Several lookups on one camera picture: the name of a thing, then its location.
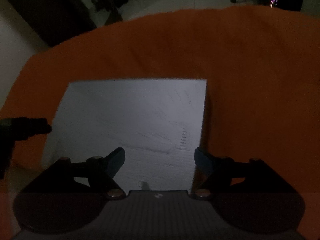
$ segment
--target white wall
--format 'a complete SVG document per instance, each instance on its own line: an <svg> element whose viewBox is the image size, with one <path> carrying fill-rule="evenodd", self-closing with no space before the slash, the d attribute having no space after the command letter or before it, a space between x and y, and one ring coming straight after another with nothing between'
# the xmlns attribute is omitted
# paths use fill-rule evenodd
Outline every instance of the white wall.
<svg viewBox="0 0 320 240"><path fill-rule="evenodd" d="M26 61L48 46L7 0L0 0L0 108Z"/></svg>
<svg viewBox="0 0 320 240"><path fill-rule="evenodd" d="M301 12L320 17L320 0L303 0Z"/></svg>

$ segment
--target dark door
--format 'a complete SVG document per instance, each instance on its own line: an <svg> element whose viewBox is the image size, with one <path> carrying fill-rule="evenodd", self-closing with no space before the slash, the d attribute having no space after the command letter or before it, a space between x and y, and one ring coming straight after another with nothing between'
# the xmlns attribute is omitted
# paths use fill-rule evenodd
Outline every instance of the dark door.
<svg viewBox="0 0 320 240"><path fill-rule="evenodd" d="M80 0L8 1L49 46L96 28Z"/></svg>

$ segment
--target gray metal sheet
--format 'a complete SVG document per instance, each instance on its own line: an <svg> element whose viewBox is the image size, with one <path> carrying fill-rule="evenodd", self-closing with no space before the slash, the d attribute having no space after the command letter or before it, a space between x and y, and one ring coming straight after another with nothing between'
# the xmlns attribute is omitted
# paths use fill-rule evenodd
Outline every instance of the gray metal sheet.
<svg viewBox="0 0 320 240"><path fill-rule="evenodd" d="M254 234L225 222L207 201L194 200L186 191L133 191L108 202L101 214L85 227L59 235L22 231L14 240L303 240L290 230Z"/></svg>
<svg viewBox="0 0 320 240"><path fill-rule="evenodd" d="M205 90L205 80L187 79L71 83L53 119L42 165L63 156L83 162L123 147L125 163L114 180L126 192L189 190Z"/></svg>

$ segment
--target orange cloth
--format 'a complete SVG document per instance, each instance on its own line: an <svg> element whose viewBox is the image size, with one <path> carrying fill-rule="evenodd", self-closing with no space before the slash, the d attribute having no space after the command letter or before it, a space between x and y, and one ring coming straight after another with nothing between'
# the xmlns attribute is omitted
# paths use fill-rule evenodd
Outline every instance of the orange cloth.
<svg viewBox="0 0 320 240"><path fill-rule="evenodd" d="M7 240L12 237L11 212L9 207L9 194L6 178L0 181L0 239Z"/></svg>
<svg viewBox="0 0 320 240"><path fill-rule="evenodd" d="M306 202L299 231L320 237L320 20L262 6L182 10L72 38L26 63L0 117L51 123L70 82L207 79L208 150L260 157ZM18 142L13 161L38 169L45 136Z"/></svg>

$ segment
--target screw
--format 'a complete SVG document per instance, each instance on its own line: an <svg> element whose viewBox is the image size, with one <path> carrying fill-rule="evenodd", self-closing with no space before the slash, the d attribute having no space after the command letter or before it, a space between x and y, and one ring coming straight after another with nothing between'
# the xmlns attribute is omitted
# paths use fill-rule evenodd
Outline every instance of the screw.
<svg viewBox="0 0 320 240"><path fill-rule="evenodd" d="M256 161L261 161L261 159L260 158L251 158L250 161L256 162Z"/></svg>
<svg viewBox="0 0 320 240"><path fill-rule="evenodd" d="M121 189L114 188L108 191L107 195L112 198L119 198L124 194Z"/></svg>
<svg viewBox="0 0 320 240"><path fill-rule="evenodd" d="M211 195L211 192L206 188L200 188L196 190L195 194L196 196L203 198L203 197L209 197Z"/></svg>
<svg viewBox="0 0 320 240"><path fill-rule="evenodd" d="M162 195L161 193L156 193L156 194L155 194L155 197L156 197L156 198L161 198L161 197L163 197L163 195Z"/></svg>

